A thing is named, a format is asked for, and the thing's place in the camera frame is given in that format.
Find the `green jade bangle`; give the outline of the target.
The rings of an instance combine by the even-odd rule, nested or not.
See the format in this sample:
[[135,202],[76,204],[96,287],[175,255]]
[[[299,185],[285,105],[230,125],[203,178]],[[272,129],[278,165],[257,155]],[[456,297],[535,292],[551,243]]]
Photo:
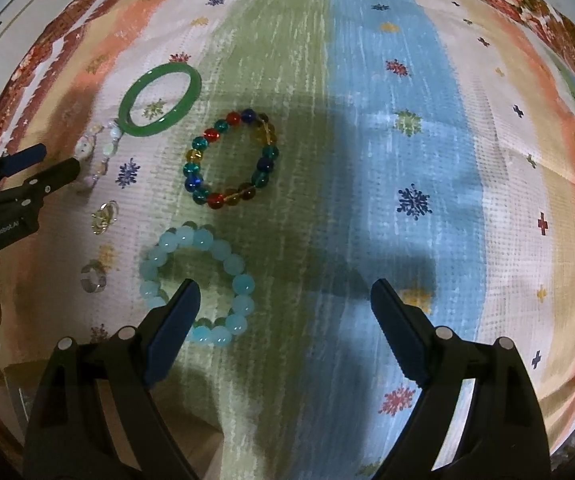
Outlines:
[[126,91],[116,124],[129,136],[157,136],[184,118],[202,93],[202,76],[186,63],[155,66]]

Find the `striped colourful mat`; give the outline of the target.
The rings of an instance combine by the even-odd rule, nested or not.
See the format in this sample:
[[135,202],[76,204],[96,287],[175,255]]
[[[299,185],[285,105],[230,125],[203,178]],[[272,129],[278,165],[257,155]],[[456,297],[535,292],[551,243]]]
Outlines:
[[[550,463],[575,432],[575,65],[522,0],[72,0],[0,94],[0,156],[80,160],[1,252],[0,419],[56,342],[202,292],[153,397],[222,479],[366,479],[421,389],[383,278],[463,339],[512,339]],[[202,76],[157,136],[116,124],[155,66]]]

